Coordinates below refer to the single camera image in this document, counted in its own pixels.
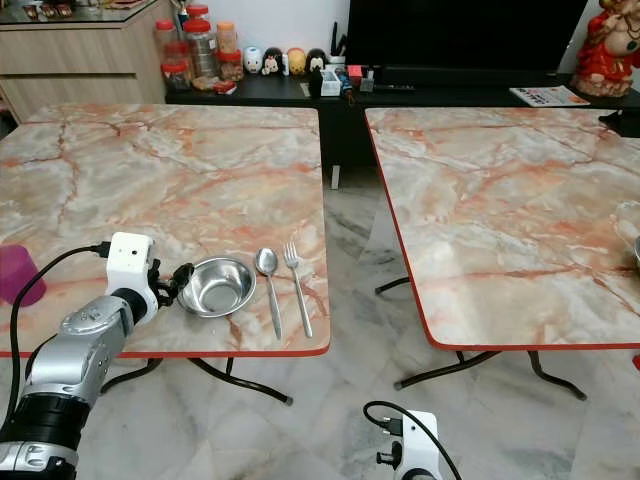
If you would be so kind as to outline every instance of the fork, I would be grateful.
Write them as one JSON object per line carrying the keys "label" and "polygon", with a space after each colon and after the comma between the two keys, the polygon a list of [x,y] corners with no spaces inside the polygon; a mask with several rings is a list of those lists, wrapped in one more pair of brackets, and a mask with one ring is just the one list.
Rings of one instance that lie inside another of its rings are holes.
{"label": "fork", "polygon": [[304,333],[307,337],[311,338],[313,332],[311,331],[311,322],[309,321],[309,315],[307,314],[307,307],[304,304],[304,297],[302,296],[302,288],[300,288],[300,280],[298,279],[298,254],[296,253],[296,246],[293,242],[285,243],[284,245],[284,263],[293,272],[293,280],[296,283],[296,293],[298,294],[298,306],[300,307],[300,313],[302,314],[302,324],[304,325]]}

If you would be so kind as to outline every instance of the marble floor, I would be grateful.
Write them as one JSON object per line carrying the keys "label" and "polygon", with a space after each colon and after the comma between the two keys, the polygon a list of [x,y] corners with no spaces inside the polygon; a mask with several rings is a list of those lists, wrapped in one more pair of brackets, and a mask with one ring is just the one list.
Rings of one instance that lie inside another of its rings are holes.
{"label": "marble floor", "polygon": [[[407,285],[382,187],[372,169],[325,194],[332,344],[321,357],[239,359],[234,373],[293,395],[286,407],[215,381],[183,360],[114,388],[83,432],[79,479],[383,480],[391,439],[362,406],[389,400],[438,418],[465,480],[640,479],[640,372],[630,351],[548,352],[550,373],[577,383],[580,402],[538,380],[524,353],[396,392],[394,381],[455,361],[430,347]],[[214,362],[223,366],[223,361]],[[10,381],[0,365],[0,402]],[[119,360],[112,374],[141,366]],[[441,462],[443,478],[452,478]]]}

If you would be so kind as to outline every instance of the spoon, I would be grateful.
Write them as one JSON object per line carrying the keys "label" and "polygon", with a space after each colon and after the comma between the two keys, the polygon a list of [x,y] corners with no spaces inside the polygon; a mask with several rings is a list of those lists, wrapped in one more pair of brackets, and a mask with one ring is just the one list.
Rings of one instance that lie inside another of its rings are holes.
{"label": "spoon", "polygon": [[282,324],[280,322],[280,309],[278,308],[278,298],[276,297],[276,289],[273,286],[271,276],[278,268],[278,257],[276,252],[270,248],[261,248],[256,253],[256,270],[267,277],[269,283],[269,303],[271,304],[271,319],[273,320],[273,329],[276,331],[276,338],[282,338]]}

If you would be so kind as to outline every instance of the cabinet drawer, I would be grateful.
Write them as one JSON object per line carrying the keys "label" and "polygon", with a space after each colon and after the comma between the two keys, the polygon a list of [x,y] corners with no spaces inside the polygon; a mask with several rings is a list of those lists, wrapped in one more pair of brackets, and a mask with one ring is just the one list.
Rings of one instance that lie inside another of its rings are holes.
{"label": "cabinet drawer", "polygon": [[119,29],[0,32],[0,75],[133,72]]}
{"label": "cabinet drawer", "polygon": [[138,81],[131,77],[3,78],[0,86],[19,122],[46,105],[80,103],[144,103]]}

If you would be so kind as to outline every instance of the marble table top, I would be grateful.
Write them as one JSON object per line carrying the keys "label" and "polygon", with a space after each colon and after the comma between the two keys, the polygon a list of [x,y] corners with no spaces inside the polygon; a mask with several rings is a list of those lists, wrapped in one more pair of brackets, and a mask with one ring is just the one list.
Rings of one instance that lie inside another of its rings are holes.
{"label": "marble table top", "polygon": [[433,344],[640,346],[640,139],[606,113],[367,110]]}
{"label": "marble table top", "polygon": [[[66,104],[40,110],[0,143],[0,243],[25,245],[38,266],[116,231],[156,242],[160,272],[231,255],[253,266],[260,247],[294,240],[314,335],[304,334],[291,271],[275,275],[276,339],[266,279],[227,318],[200,319],[177,302],[136,327],[124,356],[304,356],[329,347],[329,300],[318,116],[311,109]],[[75,255],[21,309],[27,354],[63,317],[106,287],[106,260]],[[10,305],[0,304],[0,355]]]}

